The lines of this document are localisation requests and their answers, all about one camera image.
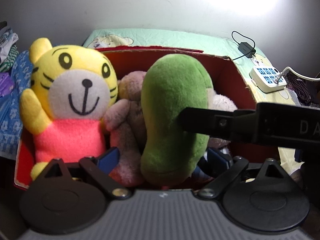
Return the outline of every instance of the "black cable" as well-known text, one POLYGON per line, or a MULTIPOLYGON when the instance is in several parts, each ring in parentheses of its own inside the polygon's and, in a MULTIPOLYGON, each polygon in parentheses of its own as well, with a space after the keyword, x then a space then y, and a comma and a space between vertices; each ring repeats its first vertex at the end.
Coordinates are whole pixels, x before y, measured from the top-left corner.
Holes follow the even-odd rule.
POLYGON ((248 54, 250 54, 251 52, 253 52, 254 48, 256 47, 256 43, 255 43, 255 41, 254 41, 253 39, 251 39, 251 38, 249 38, 249 37, 247 37, 247 36, 244 36, 244 35, 242 35, 241 33, 237 32, 237 31, 233 31, 233 32, 231 33, 231 37, 233 38, 233 40, 234 40, 238 45, 240 45, 240 43, 235 40, 235 38, 233 37, 233 33, 238 33, 238 34, 241 35, 242 37, 245 37, 245 38, 253 41, 253 47, 252 47, 252 50, 251 50, 251 51, 249 51, 247 54, 244 54, 244 55, 242 55, 242 56, 240 56, 240 57, 234 58, 233 60, 236 60, 236 59, 239 59, 239 58, 241 58, 241 57, 247 56, 248 54))

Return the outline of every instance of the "white wall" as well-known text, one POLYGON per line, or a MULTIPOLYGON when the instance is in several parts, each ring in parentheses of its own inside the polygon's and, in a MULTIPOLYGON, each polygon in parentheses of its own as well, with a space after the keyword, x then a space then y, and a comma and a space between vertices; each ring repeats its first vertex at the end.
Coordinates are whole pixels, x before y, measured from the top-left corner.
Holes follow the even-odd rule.
POLYGON ((320 0, 0 0, 0 20, 18 33, 20 50, 42 36, 55 44, 82 44, 99 28, 228 38, 237 30, 255 39, 275 67, 320 72, 320 0))

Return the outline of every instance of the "yellow tiger plush toy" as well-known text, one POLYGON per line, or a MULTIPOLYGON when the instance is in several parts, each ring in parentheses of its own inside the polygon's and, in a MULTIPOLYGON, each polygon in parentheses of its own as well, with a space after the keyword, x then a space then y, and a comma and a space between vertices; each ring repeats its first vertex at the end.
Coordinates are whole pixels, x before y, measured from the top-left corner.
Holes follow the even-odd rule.
POLYGON ((118 86, 110 61, 75 45, 52 47, 40 38, 30 47, 31 89, 20 98, 20 117, 33 134, 34 180, 53 158, 65 163, 97 157, 106 150, 100 120, 115 103, 118 86))

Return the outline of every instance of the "black round disc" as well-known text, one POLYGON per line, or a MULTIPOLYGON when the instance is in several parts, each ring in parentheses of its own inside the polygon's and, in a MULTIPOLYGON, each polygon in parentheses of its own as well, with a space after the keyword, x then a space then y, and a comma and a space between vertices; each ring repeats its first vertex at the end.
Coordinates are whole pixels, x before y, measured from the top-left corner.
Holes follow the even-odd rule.
POLYGON ((97 221, 106 209, 103 193, 78 181, 46 179, 20 200, 20 212, 30 227, 45 234, 68 234, 97 221))
POLYGON ((309 201, 303 194, 254 181, 232 187, 222 202, 225 211, 238 223, 268 232, 299 225, 309 211, 309 201))

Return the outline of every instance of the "white power strip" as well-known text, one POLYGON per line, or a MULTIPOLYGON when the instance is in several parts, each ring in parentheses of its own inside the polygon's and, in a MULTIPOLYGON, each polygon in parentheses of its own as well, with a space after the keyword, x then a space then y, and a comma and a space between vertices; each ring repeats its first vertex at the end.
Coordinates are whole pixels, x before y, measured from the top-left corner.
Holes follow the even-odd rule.
POLYGON ((264 93, 282 90, 287 85, 287 82, 283 77, 280 78, 278 84, 273 82, 278 74, 279 71, 272 66, 255 66, 249 73, 253 84, 260 88, 264 93))

